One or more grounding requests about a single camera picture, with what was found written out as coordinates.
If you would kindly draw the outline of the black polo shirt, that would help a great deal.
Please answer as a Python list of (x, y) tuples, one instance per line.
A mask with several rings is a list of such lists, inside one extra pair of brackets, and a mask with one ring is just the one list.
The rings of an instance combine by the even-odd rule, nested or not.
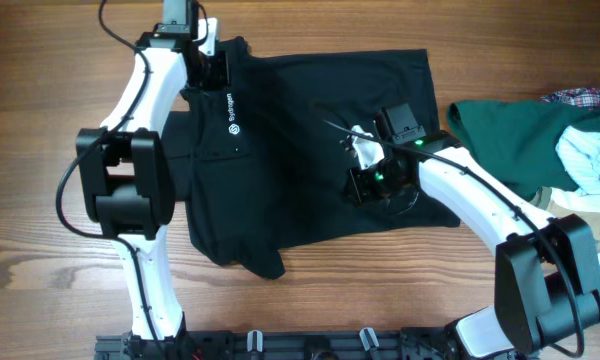
[(284, 248), (407, 227), (455, 227), (441, 204), (408, 191), (356, 206), (344, 193), (354, 126), (374, 128), (383, 108), (408, 104), (428, 133), (439, 129), (423, 49), (259, 58), (247, 41), (223, 41), (230, 83), (188, 89), (162, 142), (191, 244), (218, 265), (284, 274)]

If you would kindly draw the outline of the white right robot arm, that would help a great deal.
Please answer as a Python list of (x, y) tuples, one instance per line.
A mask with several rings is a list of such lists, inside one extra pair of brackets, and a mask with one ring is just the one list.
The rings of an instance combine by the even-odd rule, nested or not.
[(358, 205), (388, 200), (409, 188), (449, 209), (495, 258), (494, 302), (449, 324), (439, 342), (448, 359), (529, 358), (559, 350), (600, 323), (600, 264), (589, 225), (522, 199), (484, 170), (461, 142), (438, 133), (399, 145), (349, 131), (358, 166), (346, 191)]

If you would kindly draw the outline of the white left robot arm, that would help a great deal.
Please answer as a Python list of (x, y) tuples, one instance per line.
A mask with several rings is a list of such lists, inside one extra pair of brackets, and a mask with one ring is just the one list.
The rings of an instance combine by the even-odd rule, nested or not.
[(213, 72), (217, 42), (213, 32), (143, 34), (120, 100), (100, 127), (76, 140), (87, 214), (122, 263), (134, 340), (164, 344), (183, 329), (166, 245), (175, 189), (161, 137), (182, 90), (226, 79)]

